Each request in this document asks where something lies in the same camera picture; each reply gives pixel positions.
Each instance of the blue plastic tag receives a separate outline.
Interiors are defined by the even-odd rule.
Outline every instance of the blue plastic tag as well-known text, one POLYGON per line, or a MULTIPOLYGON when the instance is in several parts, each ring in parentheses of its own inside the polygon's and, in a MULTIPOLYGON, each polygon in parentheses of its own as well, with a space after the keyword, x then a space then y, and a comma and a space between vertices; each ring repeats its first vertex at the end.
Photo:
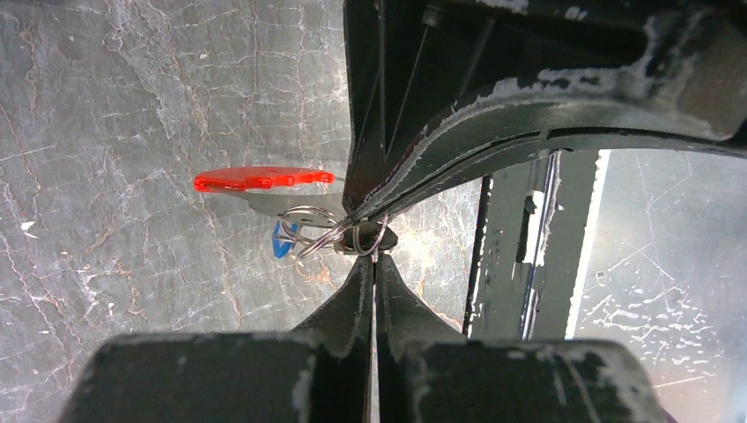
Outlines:
MULTIPOLYGON (((295 223, 291 223, 289 227, 294 233, 299 230, 299 225, 295 223)), ((272 231, 272 253, 275 255, 275 258, 283 258, 293 249, 293 242, 282 241, 275 238, 276 235, 284 233, 285 231, 283 231, 283 228, 280 226, 280 221, 278 221, 275 224, 275 230, 272 231)))

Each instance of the gray marble floor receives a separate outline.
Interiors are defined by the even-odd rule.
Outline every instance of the gray marble floor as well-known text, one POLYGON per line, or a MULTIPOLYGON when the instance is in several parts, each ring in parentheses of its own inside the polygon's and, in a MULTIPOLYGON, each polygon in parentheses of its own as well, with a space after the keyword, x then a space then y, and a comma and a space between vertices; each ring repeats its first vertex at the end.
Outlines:
MULTIPOLYGON (((286 330, 342 284, 348 257, 275 260, 270 218, 191 188, 344 174, 342 27, 330 0, 0 2, 0 421, 53 420, 113 335, 286 330)), ((402 274, 454 325, 477 191, 394 224, 402 274)))

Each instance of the marble surface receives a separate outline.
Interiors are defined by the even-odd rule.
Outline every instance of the marble surface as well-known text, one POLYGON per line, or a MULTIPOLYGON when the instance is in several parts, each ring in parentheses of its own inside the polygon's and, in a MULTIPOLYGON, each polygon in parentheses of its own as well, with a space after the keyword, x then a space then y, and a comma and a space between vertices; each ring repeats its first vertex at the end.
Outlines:
MULTIPOLYGON (((287 330, 352 260, 272 258, 274 221, 203 170, 318 167, 350 144, 342 2, 0 2, 0 421, 51 421, 99 345, 287 330)), ((412 289, 462 319, 478 182, 393 226, 412 289)))

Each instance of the white scuff mark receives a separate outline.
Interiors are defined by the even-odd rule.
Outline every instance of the white scuff mark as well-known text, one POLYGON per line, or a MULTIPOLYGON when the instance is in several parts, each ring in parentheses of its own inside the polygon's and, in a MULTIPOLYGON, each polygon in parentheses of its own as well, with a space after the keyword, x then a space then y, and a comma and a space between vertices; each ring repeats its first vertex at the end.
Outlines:
POLYGON ((583 20, 586 15, 588 15, 588 11, 582 11, 579 6, 569 7, 566 11, 566 19, 583 20))
MULTIPOLYGON (((586 322, 590 316, 592 316, 594 313, 596 313, 596 310, 598 310, 599 308, 601 308, 603 306, 606 306, 607 303, 610 302, 611 299, 612 299, 612 294, 608 294, 606 297, 604 297, 601 301, 599 301, 599 303, 597 303, 595 306, 593 306, 591 308, 591 310, 589 310, 586 313, 586 317, 581 321, 581 323, 586 322)), ((566 339, 570 339, 568 337, 568 329, 566 329, 566 339)))
POLYGON ((693 324, 681 324, 681 323, 672 323, 669 325, 671 329, 680 330, 680 331, 687 330, 691 334, 700 333, 703 330, 711 329, 711 326, 703 326, 702 328, 698 328, 694 330, 693 329, 694 326, 695 325, 693 324))
MULTIPOLYGON (((490 180, 490 185, 488 187, 488 196, 491 194, 492 190, 492 178, 490 180)), ((475 280, 480 280, 480 274, 483 271, 483 254, 485 251, 485 237, 487 236, 487 230, 488 230, 488 218, 485 217, 485 224, 482 227, 482 236, 479 237, 480 239, 480 258, 477 260, 477 276, 475 280)), ((475 320, 476 312, 475 312, 475 306, 477 301, 477 294, 480 291, 480 284, 476 283, 474 287, 474 291, 472 293, 472 313, 470 314, 470 318, 467 321, 467 339, 472 338, 472 322, 475 320)))
POLYGON ((522 15, 526 15, 529 9, 529 0, 478 0, 478 2, 522 15))
POLYGON ((686 382, 692 382, 692 381, 699 381, 700 379, 703 379, 703 378, 705 378, 705 376, 695 376, 695 377, 691 377, 689 379, 683 379, 681 381, 659 383, 658 385, 654 385, 654 388, 663 388, 665 386, 678 385, 680 383, 686 383, 686 382))
POLYGON ((308 422, 311 417, 311 381, 316 357, 308 358, 308 368, 299 372, 299 379, 291 390, 291 404, 299 412, 299 423, 308 422))
POLYGON ((656 326, 651 324, 644 324, 641 326, 627 326, 624 324, 619 323, 612 323, 612 322, 601 322, 601 321, 594 321, 595 324, 601 324, 604 328, 618 328, 623 332, 635 332, 639 330, 644 330, 643 335, 640 337, 632 335, 631 338, 635 341, 641 342, 644 339, 648 338, 649 335, 651 335, 652 332, 667 332, 669 331, 669 328, 665 328, 662 326, 656 326))
POLYGON ((662 351, 665 348, 669 349, 669 342, 667 342, 667 341, 659 341, 659 351, 657 351, 656 352, 656 356, 654 356, 654 362, 656 362, 657 360, 659 360, 659 355, 662 354, 662 351))
POLYGON ((682 293, 683 290, 682 290, 682 288, 680 288, 681 285, 682 285, 682 282, 680 282, 679 284, 677 284, 675 286, 670 287, 669 289, 665 289, 664 291, 661 291, 658 295, 656 295, 654 298, 649 298, 649 299, 644 300, 643 303, 644 304, 651 304, 652 302, 654 302, 656 300, 659 300, 661 297, 663 297, 664 295, 666 295, 666 294, 668 294, 668 293, 670 293, 670 292, 672 292, 674 290, 678 290, 680 293, 682 293))
POLYGON ((550 362, 550 368, 552 370, 552 382, 555 384, 555 395, 558 397, 558 402, 561 405, 568 404, 566 398, 566 386, 563 385, 563 379, 560 378, 560 372, 558 371, 558 365, 555 363, 555 354, 552 350, 547 353, 547 360, 550 362))
POLYGON ((615 316, 618 316, 618 315, 621 315, 623 317, 627 317, 629 319, 638 319, 638 318, 640 318, 640 315, 638 313, 631 313, 630 311, 625 311, 625 310, 623 310, 623 309, 620 308, 620 309, 615 310, 614 313, 612 313, 612 315, 610 315, 610 321, 612 320, 612 317, 615 317, 615 316))
POLYGON ((576 369, 576 366, 574 366, 572 363, 569 363, 565 358, 563 359, 563 361, 566 362, 568 371, 571 372, 571 376, 576 382, 576 386, 578 386, 579 388, 579 392, 581 393, 581 400, 583 400, 583 403, 587 408, 588 417, 594 423, 602 423, 602 420, 599 418, 599 413, 596 412, 596 408, 594 407, 594 402, 591 400, 591 396, 588 394, 586 383, 583 381, 583 378, 581 378, 581 375, 576 369))
POLYGON ((690 361, 690 357, 685 355, 684 357, 681 357, 679 359, 672 359, 672 364, 674 364, 675 366, 680 366, 686 361, 690 361))
POLYGON ((680 338, 680 339, 679 339, 679 342, 680 342, 680 345, 681 345, 682 347, 686 347, 686 346, 703 346, 703 344, 699 344, 699 343, 697 343, 697 342, 695 342, 695 341, 688 341, 688 340, 687 340, 687 339, 685 339, 685 338, 680 338))
POLYGON ((545 237, 547 232, 543 231, 542 204, 544 204, 544 193, 532 190, 532 203, 535 210, 529 215, 527 230, 527 254, 524 255, 524 263, 533 263, 535 266, 544 266, 545 237))
POLYGON ((28 221, 28 222, 23 222, 21 224, 21 230, 24 231, 24 235, 25 236, 27 236, 29 238, 34 238, 34 239, 38 239, 39 238, 36 235, 28 233, 28 230, 31 229, 31 226, 33 226, 35 223, 36 223, 35 221, 31 220, 31 221, 28 221))
MULTIPOLYGON (((581 297, 584 293, 586 274, 588 273, 588 264, 591 260, 591 251, 594 247, 596 221, 599 218, 599 206, 602 203, 602 190, 604 188, 604 180, 607 177, 607 167, 609 166, 609 164, 610 150, 601 150, 599 152, 599 159, 596 160, 595 180, 591 192, 591 201, 588 207, 588 216, 586 218, 586 226, 584 228, 583 243, 581 244, 579 269, 576 271, 576 283, 573 286, 573 295, 571 296, 571 310, 568 314, 568 323, 566 324, 566 339, 573 338, 573 335, 575 335, 576 333, 576 326, 578 325, 579 321, 581 297)), ((609 295, 604 299, 604 301, 599 303, 598 307, 601 307, 605 301, 609 301, 611 298, 612 295, 609 295)))

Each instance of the red plastic tag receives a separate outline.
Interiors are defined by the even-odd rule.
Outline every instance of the red plastic tag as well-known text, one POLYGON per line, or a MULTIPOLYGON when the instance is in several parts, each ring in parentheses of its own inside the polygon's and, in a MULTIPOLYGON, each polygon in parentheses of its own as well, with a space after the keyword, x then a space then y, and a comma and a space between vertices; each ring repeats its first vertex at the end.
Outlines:
POLYGON ((334 181, 335 176, 330 172, 303 167, 227 167, 196 176, 195 189, 199 192, 244 191, 334 181))

